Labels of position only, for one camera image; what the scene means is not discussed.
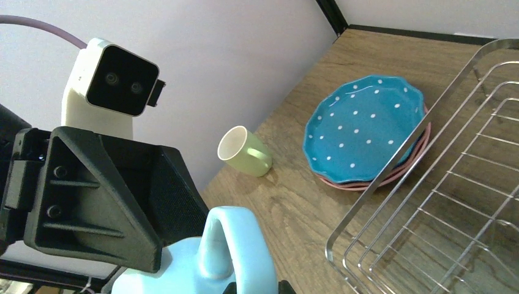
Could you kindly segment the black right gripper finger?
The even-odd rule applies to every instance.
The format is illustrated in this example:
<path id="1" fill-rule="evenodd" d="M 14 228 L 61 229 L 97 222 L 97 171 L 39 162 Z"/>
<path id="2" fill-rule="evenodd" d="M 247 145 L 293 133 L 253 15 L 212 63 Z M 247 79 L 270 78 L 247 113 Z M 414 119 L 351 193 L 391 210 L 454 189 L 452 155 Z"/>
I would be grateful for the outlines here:
<path id="1" fill-rule="evenodd" d="M 176 148 L 73 127 L 23 129 L 1 148 L 7 244 L 155 273 L 208 212 Z"/>

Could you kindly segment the light blue mug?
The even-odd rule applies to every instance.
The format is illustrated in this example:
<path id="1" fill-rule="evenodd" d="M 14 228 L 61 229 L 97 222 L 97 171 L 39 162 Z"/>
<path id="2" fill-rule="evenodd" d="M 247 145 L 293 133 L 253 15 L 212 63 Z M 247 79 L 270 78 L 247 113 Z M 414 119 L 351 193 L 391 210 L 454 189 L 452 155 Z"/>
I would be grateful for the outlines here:
<path id="1" fill-rule="evenodd" d="M 162 251 L 157 273 L 125 270 L 112 293 L 278 293 L 274 261 L 255 215 L 238 206 L 212 208 L 201 237 Z"/>

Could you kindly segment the light green mug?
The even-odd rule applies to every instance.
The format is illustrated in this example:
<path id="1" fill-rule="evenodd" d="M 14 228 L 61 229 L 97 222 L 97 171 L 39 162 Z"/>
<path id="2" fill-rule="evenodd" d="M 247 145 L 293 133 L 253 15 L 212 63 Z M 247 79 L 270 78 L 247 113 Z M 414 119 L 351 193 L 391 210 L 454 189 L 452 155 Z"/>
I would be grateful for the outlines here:
<path id="1" fill-rule="evenodd" d="M 237 171 L 255 177 L 264 176 L 273 163 L 266 145 L 244 126 L 235 126 L 222 137 L 217 156 Z"/>

